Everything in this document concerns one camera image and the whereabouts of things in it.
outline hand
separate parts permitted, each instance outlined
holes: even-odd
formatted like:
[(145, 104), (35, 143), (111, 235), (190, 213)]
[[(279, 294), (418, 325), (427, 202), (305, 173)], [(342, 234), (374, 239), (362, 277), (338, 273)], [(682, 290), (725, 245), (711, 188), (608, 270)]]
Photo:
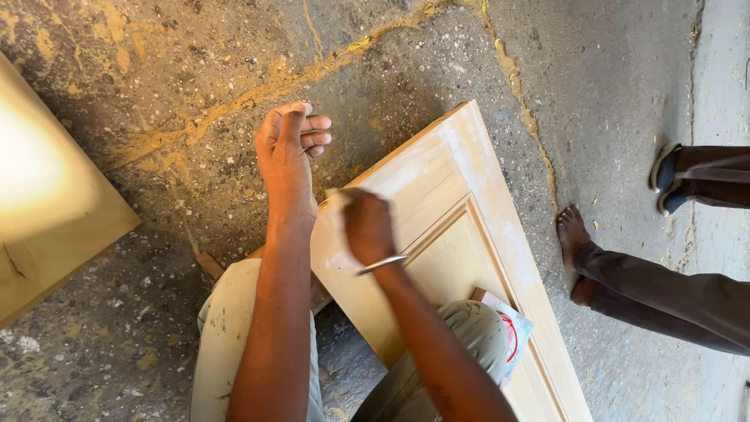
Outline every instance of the hand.
[(343, 209), (346, 240), (354, 258), (367, 266), (396, 255), (388, 202), (358, 188), (346, 192), (351, 199)]
[(269, 213), (317, 216), (309, 158), (323, 153), (331, 142), (327, 116), (311, 116), (313, 106), (296, 101), (272, 108), (255, 135), (258, 167), (268, 189)]

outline bare foot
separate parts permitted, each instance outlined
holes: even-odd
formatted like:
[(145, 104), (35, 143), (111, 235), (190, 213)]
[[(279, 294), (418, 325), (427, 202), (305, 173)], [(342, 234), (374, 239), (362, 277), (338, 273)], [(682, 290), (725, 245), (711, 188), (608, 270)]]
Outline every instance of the bare foot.
[(591, 299), (599, 283), (588, 277), (583, 277), (573, 288), (570, 299), (578, 306), (591, 307)]
[(557, 236), (562, 243), (562, 262), (570, 270), (574, 270), (573, 261), (575, 254), (581, 246), (591, 241), (589, 232), (586, 231), (584, 219), (578, 212), (578, 205), (572, 204), (565, 208), (557, 219)]

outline dirty white trousers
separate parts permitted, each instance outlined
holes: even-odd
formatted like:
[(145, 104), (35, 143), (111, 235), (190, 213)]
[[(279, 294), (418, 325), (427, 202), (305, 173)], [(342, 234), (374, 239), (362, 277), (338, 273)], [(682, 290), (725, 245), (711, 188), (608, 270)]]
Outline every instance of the dirty white trousers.
[[(200, 350), (193, 377), (190, 422), (223, 422), (245, 349), (255, 307), (260, 259), (232, 264), (214, 286), (198, 314)], [(505, 325), (489, 306), (473, 300), (449, 303), (438, 314), (499, 384), (509, 354)], [(310, 393), (306, 422), (326, 417), (318, 380), (315, 324), (310, 313)], [(353, 422), (434, 422), (439, 414), (422, 384), (409, 352), (401, 355), (361, 404)]]

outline concrete floor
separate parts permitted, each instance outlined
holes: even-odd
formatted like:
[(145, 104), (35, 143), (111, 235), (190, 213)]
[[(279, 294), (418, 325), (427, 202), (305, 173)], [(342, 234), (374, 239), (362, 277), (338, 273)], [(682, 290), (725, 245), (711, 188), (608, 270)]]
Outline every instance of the concrete floor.
[[(747, 1), (431, 4), (0, 0), (0, 50), (144, 221), (1, 332), (0, 420), (187, 419), (212, 287), (194, 255), (227, 265), (263, 244), (252, 135), (297, 98), (334, 123), (319, 199), (476, 98), (594, 420), (737, 420), (748, 360), (572, 305), (553, 220), (576, 201), (605, 248), (749, 279), (747, 211), (664, 219), (647, 186), (669, 140), (750, 144)], [(335, 306), (317, 321), (326, 414), (346, 420), (383, 371)]]

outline brown trousers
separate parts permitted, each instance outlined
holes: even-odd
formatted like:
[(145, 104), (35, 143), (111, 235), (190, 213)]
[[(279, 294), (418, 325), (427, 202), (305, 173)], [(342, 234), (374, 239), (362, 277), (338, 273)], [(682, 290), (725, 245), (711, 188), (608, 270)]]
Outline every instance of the brown trousers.
[(636, 327), (750, 356), (750, 283), (721, 274), (686, 276), (588, 242), (576, 270), (599, 282), (591, 310)]
[(750, 146), (684, 146), (675, 177), (689, 200), (750, 208)]

